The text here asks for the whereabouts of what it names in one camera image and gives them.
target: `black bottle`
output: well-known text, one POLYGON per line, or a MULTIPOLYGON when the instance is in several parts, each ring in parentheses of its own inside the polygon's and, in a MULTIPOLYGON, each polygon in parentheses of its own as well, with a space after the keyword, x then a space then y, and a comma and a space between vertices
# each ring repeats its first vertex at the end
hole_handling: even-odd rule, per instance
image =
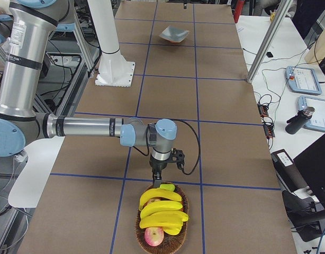
POLYGON ((311 118, 314 113, 314 107, 306 107, 303 110, 299 110, 298 114, 291 119, 287 120, 285 130, 289 134, 296 134, 302 126, 304 126, 311 118))

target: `banana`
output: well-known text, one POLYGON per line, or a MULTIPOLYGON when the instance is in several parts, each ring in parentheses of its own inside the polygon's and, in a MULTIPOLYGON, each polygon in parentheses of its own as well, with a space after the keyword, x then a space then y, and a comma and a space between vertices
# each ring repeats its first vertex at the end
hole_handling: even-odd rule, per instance
POLYGON ((175 190, 174 184, 160 184, 160 189, 166 189, 170 192, 173 192, 175 190))
POLYGON ((173 217, 177 217, 179 219, 181 219, 181 221, 188 221, 188 215, 187 213, 184 213, 182 211, 160 211, 160 212, 156 212, 156 213, 153 213, 151 216, 157 216, 157 215, 160 215, 160 216, 173 216, 173 217))
POLYGON ((148 216, 141 219, 139 227, 141 229, 150 228, 152 226, 162 226, 169 229, 180 228, 183 226, 181 219, 170 216, 148 216))
POLYGON ((161 188, 152 188, 147 191, 145 191, 139 201, 139 210, 141 211, 143 206, 146 204, 149 199, 153 197, 163 197, 172 201, 178 201, 180 202, 182 200, 182 197, 176 193, 176 192, 171 192, 169 190, 161 189, 161 188))
POLYGON ((160 211, 175 211, 175 210, 180 210, 181 208, 183 208, 183 205, 176 201, 170 201, 170 200, 157 201, 145 206, 140 213, 140 218, 143 219, 147 216, 150 216, 152 213, 156 213, 160 211))
POLYGON ((176 226, 175 228, 169 228, 167 226, 163 226, 162 230, 167 234, 177 235, 182 230, 182 226, 176 226))

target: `brown basket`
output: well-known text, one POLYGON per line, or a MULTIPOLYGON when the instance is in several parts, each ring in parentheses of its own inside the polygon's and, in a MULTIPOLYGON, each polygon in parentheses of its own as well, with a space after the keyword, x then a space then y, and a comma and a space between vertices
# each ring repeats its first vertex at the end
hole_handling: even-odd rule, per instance
MULTIPOLYGON (((175 185, 174 192, 180 194, 183 201, 184 213, 188 214, 189 206, 188 200, 185 193, 180 189, 179 186, 175 185)), ((186 240, 186 231, 187 231, 187 222, 184 222, 184 225, 178 235, 169 235, 164 233, 164 239, 162 243, 158 246, 150 246, 145 241, 145 229, 139 227, 140 223, 140 211, 138 210, 137 219, 136 219, 136 237, 140 246, 144 249, 145 252, 149 254, 174 254, 180 247, 184 244, 186 240)))

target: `white stand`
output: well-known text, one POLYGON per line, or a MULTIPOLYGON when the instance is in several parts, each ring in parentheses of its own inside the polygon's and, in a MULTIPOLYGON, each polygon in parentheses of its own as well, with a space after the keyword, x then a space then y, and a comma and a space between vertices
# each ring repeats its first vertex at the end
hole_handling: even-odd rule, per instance
POLYGON ((99 74, 100 86, 131 86, 135 63, 127 62, 119 49, 110 0, 88 0, 100 47, 103 51, 99 74))

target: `blue cable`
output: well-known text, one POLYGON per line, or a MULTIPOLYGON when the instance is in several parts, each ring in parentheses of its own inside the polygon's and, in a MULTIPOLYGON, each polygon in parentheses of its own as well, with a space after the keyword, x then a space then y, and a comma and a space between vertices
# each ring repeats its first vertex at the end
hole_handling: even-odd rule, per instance
POLYGON ((321 234, 321 237, 320 237, 320 240, 319 240, 319 244, 318 244, 318 247, 317 247, 317 252, 316 252, 316 254, 319 254, 320 245, 321 245, 322 238, 323 238, 324 235, 325 235, 325 228, 324 228, 323 231, 322 231, 322 234, 321 234))

